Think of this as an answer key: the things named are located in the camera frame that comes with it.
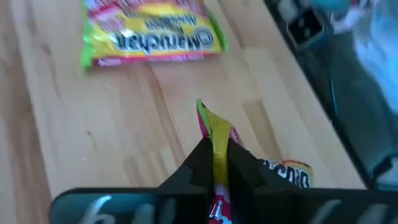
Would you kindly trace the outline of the green-edged Maruchan noodle pack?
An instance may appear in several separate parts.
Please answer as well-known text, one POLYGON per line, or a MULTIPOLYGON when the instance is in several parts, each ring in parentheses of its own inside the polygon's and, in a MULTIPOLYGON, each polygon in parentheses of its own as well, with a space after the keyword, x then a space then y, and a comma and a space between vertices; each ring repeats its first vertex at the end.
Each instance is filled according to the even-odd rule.
POLYGON ((201 60, 228 49, 204 0, 83 0, 81 66, 201 60))
MULTIPOLYGON (((243 142, 236 128, 224 118, 211 112, 201 101, 197 100, 197 115, 203 137, 209 138, 213 145, 213 186, 214 194, 209 224, 232 224, 233 212, 230 199, 227 151, 228 141, 239 146, 243 142)), ((264 167, 274 171, 281 178, 300 188, 313 185, 313 169, 300 161, 258 159, 264 167)))

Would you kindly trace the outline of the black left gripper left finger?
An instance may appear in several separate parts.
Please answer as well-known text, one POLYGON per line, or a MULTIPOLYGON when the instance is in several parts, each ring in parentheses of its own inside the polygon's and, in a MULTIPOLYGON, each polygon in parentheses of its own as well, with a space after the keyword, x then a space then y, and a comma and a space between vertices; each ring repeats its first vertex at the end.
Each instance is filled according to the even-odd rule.
POLYGON ((213 145, 203 138, 182 165, 159 187, 167 190, 212 190, 213 145))

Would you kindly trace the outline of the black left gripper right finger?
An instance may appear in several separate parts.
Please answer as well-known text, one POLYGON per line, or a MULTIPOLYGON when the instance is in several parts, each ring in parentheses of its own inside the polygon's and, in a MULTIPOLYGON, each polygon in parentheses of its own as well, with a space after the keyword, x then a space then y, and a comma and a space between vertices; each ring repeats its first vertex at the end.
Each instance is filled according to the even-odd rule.
POLYGON ((265 193, 279 190, 282 179, 232 139, 228 142, 228 178, 233 224, 277 224, 277 210, 265 193))

